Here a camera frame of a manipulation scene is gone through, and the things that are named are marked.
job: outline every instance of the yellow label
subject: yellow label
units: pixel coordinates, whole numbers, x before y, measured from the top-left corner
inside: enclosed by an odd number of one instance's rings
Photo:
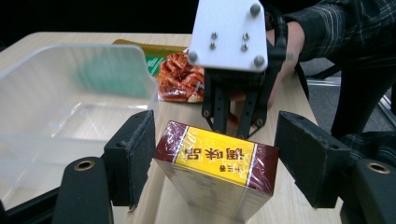
[[[190,127],[175,164],[246,185],[255,144]]]

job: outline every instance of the light wood tabletop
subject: light wood tabletop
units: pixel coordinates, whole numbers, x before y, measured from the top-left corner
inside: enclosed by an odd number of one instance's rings
[[[0,53],[0,74],[37,50],[60,43],[111,44],[117,39],[154,45],[188,47],[191,35],[117,34],[117,33],[34,33]],[[209,130],[201,116],[201,104],[159,102],[156,119],[156,139],[162,135],[169,120]],[[266,124],[249,140],[272,146],[275,142],[279,110],[302,115],[316,123],[297,76],[282,82],[274,106],[268,112]],[[340,201],[335,209],[314,209],[294,185],[281,161],[276,172],[274,196],[247,223],[340,223]],[[186,204],[161,168],[154,162],[148,172],[148,182],[139,205],[132,213],[115,208],[115,219],[122,223],[234,223],[234,221]]]

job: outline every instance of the clear plastic bin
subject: clear plastic bin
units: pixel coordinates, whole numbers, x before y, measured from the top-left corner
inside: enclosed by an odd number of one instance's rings
[[[157,116],[157,82],[134,45],[62,44],[0,75],[0,197],[6,209],[59,187],[64,167],[101,156],[133,114]]]

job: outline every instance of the plaid sleeve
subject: plaid sleeve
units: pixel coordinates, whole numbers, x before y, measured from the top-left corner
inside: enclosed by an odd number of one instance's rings
[[[285,19],[299,22],[304,29],[300,61],[337,52],[359,56],[396,46],[394,0],[323,0]]]

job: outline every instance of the white metal plate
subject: white metal plate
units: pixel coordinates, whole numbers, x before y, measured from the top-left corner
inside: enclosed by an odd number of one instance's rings
[[[259,10],[257,14],[250,12],[253,5]],[[262,63],[255,64],[257,56]],[[208,68],[264,71],[268,56],[262,4],[257,0],[200,0],[189,62]]]

